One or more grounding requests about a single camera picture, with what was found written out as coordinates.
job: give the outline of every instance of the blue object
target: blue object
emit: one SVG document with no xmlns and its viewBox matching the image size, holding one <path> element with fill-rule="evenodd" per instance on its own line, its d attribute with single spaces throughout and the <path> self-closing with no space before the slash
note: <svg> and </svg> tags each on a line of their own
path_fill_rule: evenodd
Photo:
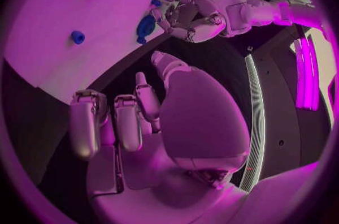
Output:
<svg viewBox="0 0 339 224">
<path fill-rule="evenodd" d="M 145 16 L 139 23 L 137 27 L 137 42 L 140 44 L 145 44 L 145 37 L 153 33 L 155 29 L 155 18 L 152 15 Z"/>
<path fill-rule="evenodd" d="M 159 1 L 159 0 L 152 0 L 151 4 L 155 5 L 156 7 L 159 7 L 159 6 L 161 6 L 161 1 Z"/>
<path fill-rule="evenodd" d="M 71 33 L 72 40 L 74 41 L 75 44 L 79 45 L 84 42 L 85 40 L 85 35 L 81 33 L 80 31 L 73 31 Z"/>
</svg>

